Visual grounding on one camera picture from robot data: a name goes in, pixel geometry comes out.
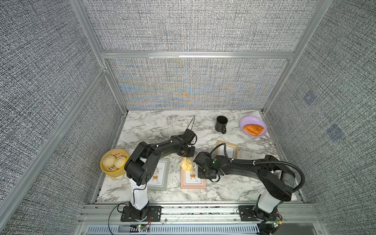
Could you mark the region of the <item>pink picture frame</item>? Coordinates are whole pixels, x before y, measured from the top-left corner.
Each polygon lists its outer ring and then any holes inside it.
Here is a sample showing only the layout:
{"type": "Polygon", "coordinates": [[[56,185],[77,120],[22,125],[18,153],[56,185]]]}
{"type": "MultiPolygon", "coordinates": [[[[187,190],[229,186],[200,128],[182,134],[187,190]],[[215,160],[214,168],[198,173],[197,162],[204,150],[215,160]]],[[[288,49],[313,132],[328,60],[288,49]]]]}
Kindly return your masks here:
{"type": "Polygon", "coordinates": [[[197,166],[194,164],[193,171],[184,171],[181,168],[181,189],[205,189],[206,180],[198,178],[197,166]]]}

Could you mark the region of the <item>yellow cleaning cloth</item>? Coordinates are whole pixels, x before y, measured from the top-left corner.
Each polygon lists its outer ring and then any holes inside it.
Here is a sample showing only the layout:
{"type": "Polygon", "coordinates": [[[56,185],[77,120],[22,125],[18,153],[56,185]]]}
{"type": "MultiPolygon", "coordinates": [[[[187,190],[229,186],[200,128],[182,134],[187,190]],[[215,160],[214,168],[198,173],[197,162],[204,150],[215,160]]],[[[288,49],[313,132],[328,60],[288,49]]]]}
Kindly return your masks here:
{"type": "Polygon", "coordinates": [[[179,163],[179,166],[184,171],[193,171],[194,170],[193,159],[190,157],[183,157],[179,163]]]}

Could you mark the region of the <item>grey-green picture frame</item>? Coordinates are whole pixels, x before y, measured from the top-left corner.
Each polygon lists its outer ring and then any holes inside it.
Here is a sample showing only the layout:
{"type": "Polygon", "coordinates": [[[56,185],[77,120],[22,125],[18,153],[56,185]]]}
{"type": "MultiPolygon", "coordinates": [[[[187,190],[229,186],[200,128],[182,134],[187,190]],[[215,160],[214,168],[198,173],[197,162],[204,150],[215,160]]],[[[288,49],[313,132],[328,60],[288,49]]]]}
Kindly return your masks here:
{"type": "Polygon", "coordinates": [[[161,159],[149,180],[147,186],[150,190],[165,191],[167,188],[168,171],[170,166],[170,159],[161,159]]]}

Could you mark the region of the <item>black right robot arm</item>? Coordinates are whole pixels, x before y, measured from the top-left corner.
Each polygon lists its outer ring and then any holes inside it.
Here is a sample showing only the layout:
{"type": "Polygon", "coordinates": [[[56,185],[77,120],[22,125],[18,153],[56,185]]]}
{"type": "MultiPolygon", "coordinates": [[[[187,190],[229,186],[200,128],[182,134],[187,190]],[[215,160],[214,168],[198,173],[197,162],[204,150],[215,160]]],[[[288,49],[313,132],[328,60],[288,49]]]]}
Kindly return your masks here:
{"type": "Polygon", "coordinates": [[[199,178],[218,182],[221,176],[240,175],[259,179],[266,188],[251,209],[250,216],[257,220],[267,220],[278,205],[291,201],[292,194],[301,185],[294,186],[295,173],[292,164],[279,161],[272,155],[263,159],[234,160],[226,156],[212,157],[208,152],[200,152],[193,161],[198,167],[199,178]]]}

